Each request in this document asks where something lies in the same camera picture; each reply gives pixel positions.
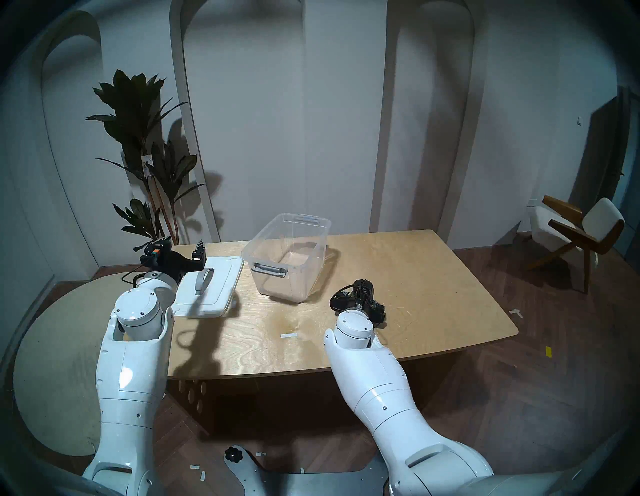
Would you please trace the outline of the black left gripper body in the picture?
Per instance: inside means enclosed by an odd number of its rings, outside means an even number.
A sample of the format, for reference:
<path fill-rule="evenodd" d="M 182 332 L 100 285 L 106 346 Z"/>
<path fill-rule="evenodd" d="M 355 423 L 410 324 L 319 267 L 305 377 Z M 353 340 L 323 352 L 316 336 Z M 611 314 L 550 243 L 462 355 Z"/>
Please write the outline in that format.
<path fill-rule="evenodd" d="M 193 259 L 173 250 L 158 250 L 158 254 L 155 255 L 155 271 L 164 273 L 176 284 L 180 284 L 184 275 L 193 271 Z"/>

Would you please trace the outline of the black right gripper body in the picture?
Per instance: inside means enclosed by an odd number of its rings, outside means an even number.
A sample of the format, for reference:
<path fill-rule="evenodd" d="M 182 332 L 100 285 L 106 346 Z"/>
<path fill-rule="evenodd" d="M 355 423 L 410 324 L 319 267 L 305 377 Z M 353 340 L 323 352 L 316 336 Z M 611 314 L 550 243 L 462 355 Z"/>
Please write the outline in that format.
<path fill-rule="evenodd" d="M 373 283 L 369 280 L 355 280 L 351 291 L 350 307 L 371 313 L 376 309 Z"/>

